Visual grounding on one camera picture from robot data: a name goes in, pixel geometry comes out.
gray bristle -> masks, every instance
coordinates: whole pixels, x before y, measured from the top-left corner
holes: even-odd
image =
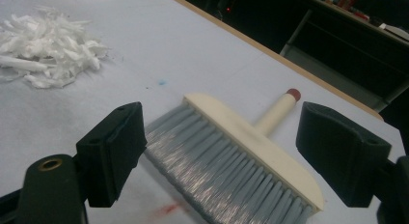
[[[146,156],[211,223],[304,224],[312,212],[183,104],[146,127]]]

plastic bristle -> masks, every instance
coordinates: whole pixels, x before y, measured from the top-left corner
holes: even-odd
[[[146,135],[147,157],[210,223],[305,224],[312,212],[186,104]]]

pile of shredded paper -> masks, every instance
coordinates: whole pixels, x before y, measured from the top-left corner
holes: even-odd
[[[90,21],[68,21],[61,12],[37,7],[37,16],[0,23],[0,80],[24,77],[37,88],[64,87],[86,69],[98,70],[107,47],[86,33]]]

blue stain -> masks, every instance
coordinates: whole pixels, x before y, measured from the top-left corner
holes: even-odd
[[[166,85],[168,82],[164,79],[160,79],[157,84],[159,84],[160,86]]]

brush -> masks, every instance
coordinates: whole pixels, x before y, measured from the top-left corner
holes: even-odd
[[[265,135],[300,98],[291,89],[255,126],[189,94],[146,127],[147,158],[210,223],[296,223],[322,210],[314,178]]]

